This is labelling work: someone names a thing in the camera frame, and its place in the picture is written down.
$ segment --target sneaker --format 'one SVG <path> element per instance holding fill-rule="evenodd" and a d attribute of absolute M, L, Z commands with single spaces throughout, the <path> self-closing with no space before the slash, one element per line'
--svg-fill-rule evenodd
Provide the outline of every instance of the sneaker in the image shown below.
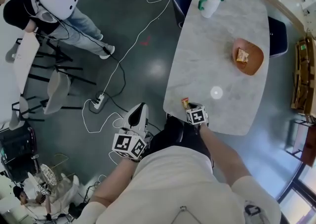
<path fill-rule="evenodd" d="M 79 178 L 76 175 L 74 175 L 73 184 L 78 185 L 78 186 L 80 185 Z"/>
<path fill-rule="evenodd" d="M 60 175 L 63 178 L 63 180 L 66 180 L 68 183 L 71 183 L 70 179 L 64 173 L 61 173 Z"/>
<path fill-rule="evenodd" d="M 109 51 L 111 54 L 110 55 L 100 55 L 100 58 L 103 60 L 106 60 L 107 58 L 109 58 L 114 52 L 115 52 L 115 46 L 114 45 L 110 45 L 111 47 L 111 51 Z"/>
<path fill-rule="evenodd" d="M 98 41 L 103 40 L 103 37 L 104 37 L 103 34 L 101 34 L 101 38 L 99 38 Z"/>

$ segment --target sleeve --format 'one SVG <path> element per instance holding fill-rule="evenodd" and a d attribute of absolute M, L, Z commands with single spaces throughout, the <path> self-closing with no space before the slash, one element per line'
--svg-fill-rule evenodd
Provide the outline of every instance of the sleeve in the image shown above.
<path fill-rule="evenodd" d="M 99 202 L 91 202 L 85 206 L 80 217 L 74 224 L 95 224 L 99 216 L 106 210 L 106 207 Z"/>
<path fill-rule="evenodd" d="M 266 212 L 270 224 L 280 223 L 281 210 L 279 204 L 252 176 L 245 176 L 238 179 L 233 184 L 232 191 L 245 200 L 246 214 L 255 216 L 255 213 L 257 212 L 256 208 L 259 207 Z"/>
<path fill-rule="evenodd" d="M 9 1 L 3 9 L 3 18 L 9 25 L 16 26 L 24 30 L 30 21 L 21 0 Z"/>

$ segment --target marble table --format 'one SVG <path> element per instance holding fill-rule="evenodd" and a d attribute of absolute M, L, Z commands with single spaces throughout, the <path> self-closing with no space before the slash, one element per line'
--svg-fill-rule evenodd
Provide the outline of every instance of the marble table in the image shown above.
<path fill-rule="evenodd" d="M 163 108 L 186 121 L 181 99 L 188 97 L 205 106 L 209 128 L 214 132 L 246 135 L 257 113 L 268 72 L 270 36 L 266 7 L 259 0 L 224 0 L 211 18 L 204 18 L 198 1 L 192 0 L 181 31 Z M 242 73 L 232 61 L 236 38 L 254 43 L 264 53 L 264 61 L 253 76 Z"/>

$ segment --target electrical outlet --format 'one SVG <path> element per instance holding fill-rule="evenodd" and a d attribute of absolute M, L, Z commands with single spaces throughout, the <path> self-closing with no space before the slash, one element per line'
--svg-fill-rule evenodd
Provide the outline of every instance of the electrical outlet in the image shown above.
<path fill-rule="evenodd" d="M 96 110 L 98 110 L 98 109 L 100 108 L 103 99 L 104 99 L 104 95 L 101 94 L 101 95 L 99 95 L 99 98 L 98 98 L 98 100 L 96 101 L 96 103 L 93 104 L 93 105 L 94 105 L 94 108 L 95 108 Z"/>

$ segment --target gray floor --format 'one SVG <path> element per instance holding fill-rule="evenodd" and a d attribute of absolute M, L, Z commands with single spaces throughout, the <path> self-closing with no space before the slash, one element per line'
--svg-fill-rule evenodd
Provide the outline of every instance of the gray floor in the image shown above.
<path fill-rule="evenodd" d="M 166 0 L 148 4 L 146 0 L 80 0 L 79 9 L 91 17 L 102 30 L 106 42 L 116 46 L 115 57 L 122 58 L 134 43 L 137 34 L 165 7 Z M 255 121 L 246 136 L 218 134 L 242 156 L 247 167 L 259 183 L 273 196 L 278 197 L 295 173 L 299 162 L 285 153 L 284 146 L 289 135 L 291 120 L 295 114 L 289 108 L 291 102 L 294 68 L 294 44 L 300 35 L 288 20 L 267 4 L 270 16 L 287 25 L 289 51 L 270 59 L 269 72 L 262 101 Z M 165 13 L 139 38 L 122 66 L 126 72 L 127 85 L 123 94 L 115 98 L 125 109 L 145 102 L 150 109 L 150 122 L 163 128 L 165 113 L 162 109 L 164 94 L 172 65 L 173 55 L 180 35 L 170 3 Z M 140 45 L 150 37 L 149 45 Z M 97 82 L 97 87 L 75 81 L 69 96 L 69 105 L 82 106 L 88 98 L 94 98 L 102 90 L 116 63 L 113 59 L 100 60 L 89 52 L 63 45 L 63 51 L 82 66 L 84 72 L 75 72 Z M 37 59 L 37 63 L 52 63 Z M 33 69 L 33 73 L 49 77 L 51 72 Z M 122 72 L 118 70 L 108 87 L 110 94 L 118 92 L 123 84 Z M 29 80 L 27 96 L 47 98 L 47 84 Z M 91 131 L 98 131 L 105 119 L 113 112 L 120 112 L 111 101 L 98 115 L 85 109 L 84 116 Z M 41 114 L 33 117 L 44 117 Z M 57 163 L 54 154 L 62 152 L 69 156 L 63 169 L 75 172 L 83 184 L 92 183 L 99 174 L 109 174 L 115 167 L 108 157 L 113 142 L 113 117 L 99 134 L 89 134 L 83 124 L 81 111 L 61 110 L 46 116 L 44 123 L 33 123 L 37 135 L 39 154 L 43 162 Z M 158 131 L 149 126 L 152 133 Z M 215 169 L 219 180 L 222 176 Z"/>

